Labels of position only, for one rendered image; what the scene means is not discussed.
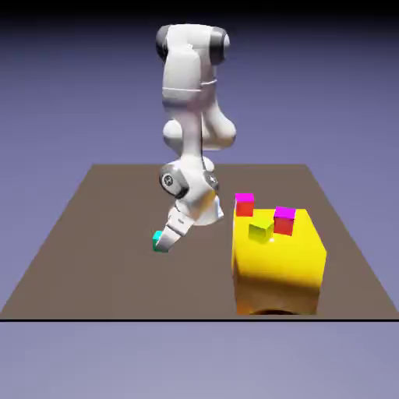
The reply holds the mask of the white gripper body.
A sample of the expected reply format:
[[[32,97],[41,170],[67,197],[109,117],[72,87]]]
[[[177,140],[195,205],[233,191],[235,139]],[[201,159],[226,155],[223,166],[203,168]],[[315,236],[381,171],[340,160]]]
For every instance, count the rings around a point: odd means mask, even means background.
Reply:
[[[189,217],[169,216],[164,229],[162,230],[162,238],[169,249],[182,237],[184,237],[188,230],[194,225],[194,220]]]

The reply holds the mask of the small teal cube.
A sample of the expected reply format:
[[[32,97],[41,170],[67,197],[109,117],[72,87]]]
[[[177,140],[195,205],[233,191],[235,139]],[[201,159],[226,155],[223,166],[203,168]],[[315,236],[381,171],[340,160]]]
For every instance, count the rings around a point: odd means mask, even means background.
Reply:
[[[168,245],[164,243],[162,238],[163,231],[155,231],[152,242],[153,242],[153,250],[155,252],[168,252]]]

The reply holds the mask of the small red cube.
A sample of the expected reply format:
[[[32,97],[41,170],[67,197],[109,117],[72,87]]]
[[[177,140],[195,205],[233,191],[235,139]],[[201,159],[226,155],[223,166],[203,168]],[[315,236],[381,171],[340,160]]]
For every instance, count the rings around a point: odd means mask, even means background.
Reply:
[[[274,233],[292,236],[295,213],[295,208],[276,207],[274,211]]]
[[[252,217],[255,198],[253,193],[235,194],[235,214],[237,217]]]

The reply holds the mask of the small yellow-green cube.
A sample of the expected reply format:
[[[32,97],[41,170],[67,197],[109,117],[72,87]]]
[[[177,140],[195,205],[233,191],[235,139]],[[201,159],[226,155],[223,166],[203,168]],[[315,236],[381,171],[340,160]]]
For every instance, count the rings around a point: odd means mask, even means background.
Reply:
[[[274,236],[274,222],[265,225],[249,224],[248,236],[261,244],[269,242]]]

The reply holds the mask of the large yellow box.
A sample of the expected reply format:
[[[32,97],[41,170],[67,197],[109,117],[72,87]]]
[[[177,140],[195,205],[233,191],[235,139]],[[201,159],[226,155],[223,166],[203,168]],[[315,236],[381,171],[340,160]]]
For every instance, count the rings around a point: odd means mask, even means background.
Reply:
[[[274,209],[233,218],[231,268],[237,314],[314,315],[327,251],[307,210],[297,209],[292,236],[274,233],[266,243],[248,236],[249,224],[274,222]]]

